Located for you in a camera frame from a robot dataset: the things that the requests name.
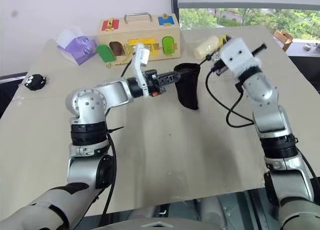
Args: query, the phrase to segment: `wooden lock box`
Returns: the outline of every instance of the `wooden lock box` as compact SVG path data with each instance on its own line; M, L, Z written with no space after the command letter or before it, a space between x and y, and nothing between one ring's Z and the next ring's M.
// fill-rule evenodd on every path
M150 50L150 61L180 57L180 30L175 14L126 14L123 19L101 21L97 52L104 62L126 64L137 43Z

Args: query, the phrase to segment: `colored panel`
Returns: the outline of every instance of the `colored panel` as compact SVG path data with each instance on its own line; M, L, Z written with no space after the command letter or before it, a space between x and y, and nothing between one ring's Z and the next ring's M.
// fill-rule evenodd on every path
M175 24L174 19L173 19L172 16L168 16L166 19L159 16L158 17L158 21L159 21L159 25L160 26L163 26L165 24L171 24L171 25Z
M101 57L101 59L103 60L103 62L111 62L111 61L116 60L116 58L112 54L112 51L106 45L97 46L96 51L99 54L99 56Z
M119 27L119 20L115 20L115 19L110 19L108 21L104 21L102 24L102 31L106 31L106 30L116 30Z
M128 40L129 46L135 46L137 43L144 44L144 46L150 50L151 55L158 54L157 47L159 47L159 45L157 44L155 38L140 38Z
M173 54L175 50L175 40L171 36L166 36L162 39L163 53L165 55Z

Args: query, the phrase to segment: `box handle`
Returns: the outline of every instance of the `box handle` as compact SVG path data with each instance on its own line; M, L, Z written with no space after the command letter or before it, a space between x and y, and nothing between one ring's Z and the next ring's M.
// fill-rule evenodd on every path
M150 22L152 22L152 16L151 16L150 13L148 13L148 12L125 14L125 15L124 15L124 22L125 22L126 24L128 24L128 20L127 20L127 17L128 17L128 16L149 16L149 20L150 20Z

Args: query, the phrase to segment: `beige tabletop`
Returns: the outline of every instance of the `beige tabletop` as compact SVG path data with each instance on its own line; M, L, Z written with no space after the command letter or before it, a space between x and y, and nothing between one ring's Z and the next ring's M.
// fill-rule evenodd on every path
M182 62L197 62L192 48L210 35L228 32L242 37L250 49L266 43L259 54L262 70L278 87L279 102L287 110L298 146L320 175L320 96L263 27L184 31L182 57L149 62L147 69L172 71ZM109 212L200 198L262 187L265 164L254 127L233 129L225 122L226 111L205 89L212 63L201 68L198 81L199 110L178 102L175 87L153 98L138 98L111 110L110 128L117 151L117 179ZM20 86L0 120L0 219L28 204L44 191L67 180L70 113L66 95L76 88L95 86L119 77L124 66L106 68L98 55L81 66L68 62L53 40L48 41L28 75L47 77L46 86L30 91ZM231 106L239 93L230 72L213 76L209 85ZM237 110L251 116L243 99ZM232 122L244 123L236 116ZM108 189L87 215L101 214Z

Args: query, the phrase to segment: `black plush toy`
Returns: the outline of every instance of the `black plush toy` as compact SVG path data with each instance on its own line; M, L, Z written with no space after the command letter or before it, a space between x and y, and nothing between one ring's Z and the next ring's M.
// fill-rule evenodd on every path
M24 85L32 91L41 89L43 86L45 86L45 84L46 78L40 74L34 74L32 76L29 76L24 83Z

